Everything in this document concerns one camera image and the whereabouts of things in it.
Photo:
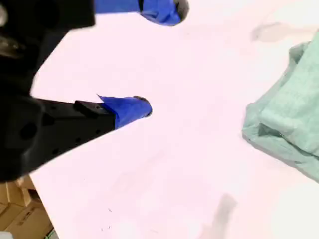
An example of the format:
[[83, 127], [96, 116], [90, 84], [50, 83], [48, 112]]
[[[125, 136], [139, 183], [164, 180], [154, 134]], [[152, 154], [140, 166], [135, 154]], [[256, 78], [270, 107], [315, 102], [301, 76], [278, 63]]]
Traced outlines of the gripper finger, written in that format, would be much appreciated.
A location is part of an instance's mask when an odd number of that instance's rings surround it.
[[187, 0], [96, 0], [95, 13], [138, 13], [150, 22], [175, 26], [182, 23], [189, 12]]
[[44, 112], [22, 173], [28, 174], [52, 159], [152, 114], [148, 100], [133, 96], [100, 97], [101, 103], [41, 100]]

